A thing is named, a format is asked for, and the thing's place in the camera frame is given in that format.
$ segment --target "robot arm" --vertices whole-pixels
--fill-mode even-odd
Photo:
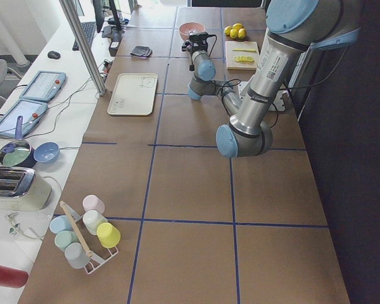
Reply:
[[[243,100],[205,64],[205,54],[193,53],[195,72],[189,95],[218,95],[231,114],[217,130],[218,150],[226,157],[255,156],[266,152],[272,133],[263,121],[267,110],[297,56],[308,47],[341,48],[357,40],[362,2],[358,0],[273,0],[267,10],[267,28],[261,57]]]

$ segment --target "pot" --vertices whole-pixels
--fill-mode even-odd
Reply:
[[[22,139],[21,127],[23,117],[17,118],[15,141],[9,142],[0,150],[0,164],[6,167],[32,168],[37,161],[34,159],[34,149],[28,141]]]

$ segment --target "red cylinder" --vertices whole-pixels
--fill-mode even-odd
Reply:
[[[0,286],[20,288],[28,280],[28,272],[0,265]]]

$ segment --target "black keyboard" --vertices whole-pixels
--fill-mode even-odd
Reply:
[[[81,22],[82,30],[84,36],[86,37],[87,43],[91,47],[93,42],[94,34],[96,33],[96,22]],[[77,41],[73,44],[72,50],[78,51],[79,46],[77,45]]]

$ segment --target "toaster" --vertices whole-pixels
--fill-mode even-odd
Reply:
[[[34,169],[0,167],[0,209],[40,210],[51,191],[51,185]]]

